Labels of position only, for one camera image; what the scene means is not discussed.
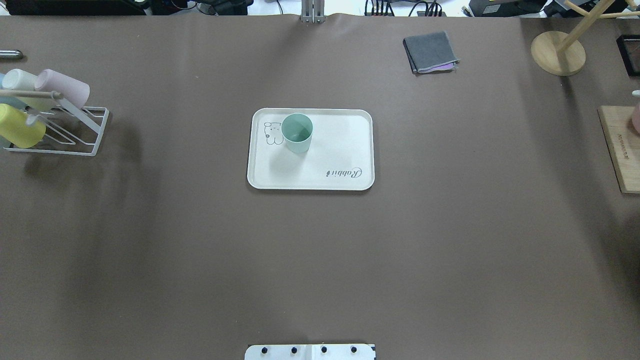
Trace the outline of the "wooden cutting board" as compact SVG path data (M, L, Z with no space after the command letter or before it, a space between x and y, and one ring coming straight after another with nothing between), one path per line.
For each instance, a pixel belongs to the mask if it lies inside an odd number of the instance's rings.
M634 126L637 106L601 105L599 121L622 193L640 193L640 137Z

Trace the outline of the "white cup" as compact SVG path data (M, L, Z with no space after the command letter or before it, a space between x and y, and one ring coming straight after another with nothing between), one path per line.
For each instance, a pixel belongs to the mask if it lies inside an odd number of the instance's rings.
M14 68L5 73L2 79L2 88L7 91L35 91L37 78L36 75L28 71ZM18 100L40 112L48 112L50 109L57 107L57 103L51 98L18 96Z

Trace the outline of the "grey folded cloth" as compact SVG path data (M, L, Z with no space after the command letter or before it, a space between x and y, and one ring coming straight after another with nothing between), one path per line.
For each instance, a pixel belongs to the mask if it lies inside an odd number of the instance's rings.
M408 36L402 40L402 44L415 75L451 71L457 68L460 61L445 30Z

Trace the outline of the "cream rabbit tray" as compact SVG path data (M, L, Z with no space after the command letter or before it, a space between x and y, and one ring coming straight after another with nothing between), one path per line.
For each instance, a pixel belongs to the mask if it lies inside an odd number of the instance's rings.
M294 113L313 123L310 148L294 153L281 123ZM262 108L252 118L247 181L262 190L366 191L375 182L373 119L362 109Z

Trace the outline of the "green cup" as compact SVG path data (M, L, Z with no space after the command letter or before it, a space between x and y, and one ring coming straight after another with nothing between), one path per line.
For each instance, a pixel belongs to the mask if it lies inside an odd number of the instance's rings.
M295 154L306 153L310 149L313 133L313 121L300 112L286 116L281 123L286 148Z

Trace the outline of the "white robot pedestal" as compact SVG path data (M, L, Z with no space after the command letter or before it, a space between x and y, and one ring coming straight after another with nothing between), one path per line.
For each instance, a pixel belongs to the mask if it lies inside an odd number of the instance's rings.
M374 344L254 344L247 347L245 360L376 360Z

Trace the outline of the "wooden mug tree stand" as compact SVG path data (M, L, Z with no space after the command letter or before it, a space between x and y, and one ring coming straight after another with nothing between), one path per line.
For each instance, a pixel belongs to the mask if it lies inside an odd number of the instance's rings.
M573 76L579 73L586 63L586 51L578 39L596 20L630 18L640 14L639 5L633 0L626 0L626 4L633 7L634 11L605 13L613 3L613 0L600 0L592 10L586 11L571 0L566 0L564 4L583 15L583 18L570 33L549 30L538 34L530 45L535 63L551 75Z

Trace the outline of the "pink cup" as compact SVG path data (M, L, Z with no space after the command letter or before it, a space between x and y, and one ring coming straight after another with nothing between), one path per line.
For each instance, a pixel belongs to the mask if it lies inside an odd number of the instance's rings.
M44 69L36 76L34 89L40 92L61 92L78 109L87 104L90 96L89 84L53 69Z

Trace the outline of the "pink bowl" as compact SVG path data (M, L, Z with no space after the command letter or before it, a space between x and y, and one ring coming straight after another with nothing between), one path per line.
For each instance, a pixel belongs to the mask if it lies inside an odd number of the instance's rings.
M631 124L633 129L640 134L640 101L638 101L631 113Z

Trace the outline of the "aluminium frame post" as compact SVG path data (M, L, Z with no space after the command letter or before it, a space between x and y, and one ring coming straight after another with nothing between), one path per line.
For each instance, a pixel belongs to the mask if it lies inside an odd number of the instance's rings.
M306 24L322 24L326 20L324 0L302 0L300 20Z

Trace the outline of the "yellow cup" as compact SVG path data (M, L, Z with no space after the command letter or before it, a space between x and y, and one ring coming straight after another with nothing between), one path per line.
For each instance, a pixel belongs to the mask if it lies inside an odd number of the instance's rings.
M21 149L37 145L46 134L46 125L39 120L27 125L29 115L9 104L0 105L0 135Z

